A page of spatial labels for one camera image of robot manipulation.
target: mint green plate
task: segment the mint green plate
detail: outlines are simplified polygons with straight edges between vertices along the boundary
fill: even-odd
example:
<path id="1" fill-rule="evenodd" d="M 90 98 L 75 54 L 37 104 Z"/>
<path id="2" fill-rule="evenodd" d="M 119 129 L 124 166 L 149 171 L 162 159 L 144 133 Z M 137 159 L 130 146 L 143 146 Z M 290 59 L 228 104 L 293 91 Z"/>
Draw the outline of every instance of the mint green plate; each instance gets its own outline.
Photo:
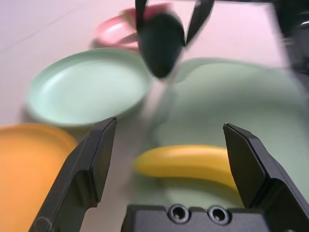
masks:
<path id="1" fill-rule="evenodd" d="M 53 63 L 31 83 L 28 108 L 44 122 L 71 127 L 122 115 L 148 93 L 152 76 L 138 53 L 103 48 Z"/>
<path id="2" fill-rule="evenodd" d="M 258 136 L 309 202 L 309 130 L 306 93 L 278 69 L 196 58 L 184 62 L 163 97 L 142 151 L 158 146 L 225 146 L 223 124 Z M 206 180 L 135 174 L 134 203 L 241 207 L 238 194 Z"/>

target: pink plate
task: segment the pink plate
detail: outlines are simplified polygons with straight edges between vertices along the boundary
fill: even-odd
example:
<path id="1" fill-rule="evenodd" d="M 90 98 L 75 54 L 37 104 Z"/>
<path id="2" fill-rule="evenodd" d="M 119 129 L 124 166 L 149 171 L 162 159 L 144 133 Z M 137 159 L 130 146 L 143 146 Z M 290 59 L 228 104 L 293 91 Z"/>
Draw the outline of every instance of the pink plate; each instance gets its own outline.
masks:
<path id="1" fill-rule="evenodd" d="M 97 40 L 104 46 L 139 50 L 136 30 L 121 15 L 99 24 L 95 33 Z"/>

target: banana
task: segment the banana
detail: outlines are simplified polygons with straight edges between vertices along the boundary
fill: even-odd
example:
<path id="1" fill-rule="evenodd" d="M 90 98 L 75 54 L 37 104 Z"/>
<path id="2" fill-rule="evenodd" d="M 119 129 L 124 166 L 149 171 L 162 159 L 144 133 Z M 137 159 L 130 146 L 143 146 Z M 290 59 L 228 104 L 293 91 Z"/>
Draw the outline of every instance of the banana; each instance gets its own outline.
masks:
<path id="1" fill-rule="evenodd" d="M 134 160 L 134 170 L 155 177 L 191 177 L 216 181 L 235 190 L 227 149 L 208 145 L 158 147 Z"/>

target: screw hole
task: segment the screw hole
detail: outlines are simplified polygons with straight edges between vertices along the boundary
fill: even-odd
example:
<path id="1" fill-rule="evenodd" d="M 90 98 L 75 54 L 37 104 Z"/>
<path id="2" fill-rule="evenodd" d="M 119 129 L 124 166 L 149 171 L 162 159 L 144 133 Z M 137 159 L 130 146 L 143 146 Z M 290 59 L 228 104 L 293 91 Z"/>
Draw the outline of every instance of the screw hole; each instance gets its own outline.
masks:
<path id="1" fill-rule="evenodd" d="M 221 206 L 214 205 L 208 209 L 209 218 L 216 224 L 226 225 L 230 222 L 229 214 Z"/>
<path id="2" fill-rule="evenodd" d="M 221 209 L 215 209 L 212 215 L 217 221 L 223 221 L 225 219 L 225 214 Z"/>
<path id="3" fill-rule="evenodd" d="M 183 224 L 189 220 L 189 211 L 183 205 L 175 204 L 169 208 L 168 216 L 172 222 Z"/>
<path id="4" fill-rule="evenodd" d="M 185 211 L 181 207 L 173 208 L 172 214 L 177 219 L 183 219 L 185 217 Z"/>

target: table surface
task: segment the table surface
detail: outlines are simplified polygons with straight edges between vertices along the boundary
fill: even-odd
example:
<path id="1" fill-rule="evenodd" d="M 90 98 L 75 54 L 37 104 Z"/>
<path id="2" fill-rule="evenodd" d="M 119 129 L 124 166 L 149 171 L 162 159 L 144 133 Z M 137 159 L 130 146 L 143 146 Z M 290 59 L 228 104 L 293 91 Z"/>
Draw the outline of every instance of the table surface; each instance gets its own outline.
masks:
<path id="1" fill-rule="evenodd" d="M 172 2 L 185 29 L 194 4 Z M 25 97 L 34 76 L 63 57 L 93 48 L 96 25 L 132 6 L 134 0 L 1 1 L 0 125 L 29 122 Z M 232 58 L 289 68 L 272 7 L 265 3 L 216 1 L 210 20 L 183 59 L 195 57 Z M 164 84 L 155 81 L 140 116 L 117 128 L 102 201 L 87 211 L 81 231 L 120 231 L 130 201 L 130 164 L 139 152 L 144 128 L 163 91 Z"/>

